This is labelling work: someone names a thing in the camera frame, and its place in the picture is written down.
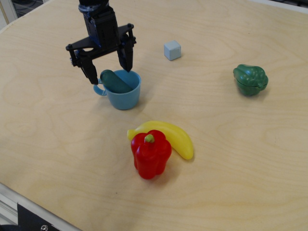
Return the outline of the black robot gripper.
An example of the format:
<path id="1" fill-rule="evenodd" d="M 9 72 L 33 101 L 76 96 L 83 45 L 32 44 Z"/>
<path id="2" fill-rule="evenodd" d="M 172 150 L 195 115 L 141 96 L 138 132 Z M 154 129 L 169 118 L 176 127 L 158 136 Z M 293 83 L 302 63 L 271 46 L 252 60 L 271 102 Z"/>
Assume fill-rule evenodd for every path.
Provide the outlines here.
<path id="1" fill-rule="evenodd" d="M 118 26 L 116 14 L 108 4 L 80 4 L 88 37 L 67 45 L 71 63 L 83 71 L 92 85 L 98 85 L 94 59 L 117 52 L 121 67 L 129 72 L 133 67 L 133 47 L 136 38 L 133 24 Z"/>

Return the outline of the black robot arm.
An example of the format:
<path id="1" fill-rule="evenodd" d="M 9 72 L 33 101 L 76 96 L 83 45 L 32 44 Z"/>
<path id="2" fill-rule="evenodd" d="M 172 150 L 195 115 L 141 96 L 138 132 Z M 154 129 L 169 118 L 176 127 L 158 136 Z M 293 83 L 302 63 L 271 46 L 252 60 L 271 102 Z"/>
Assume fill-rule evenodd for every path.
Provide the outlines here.
<path id="1" fill-rule="evenodd" d="M 92 60 L 116 51 L 121 67 L 129 72 L 136 44 L 134 25 L 118 26 L 116 14 L 107 0 L 80 0 L 78 9 L 83 14 L 88 36 L 66 46 L 72 65 L 81 68 L 91 84 L 97 85 Z"/>

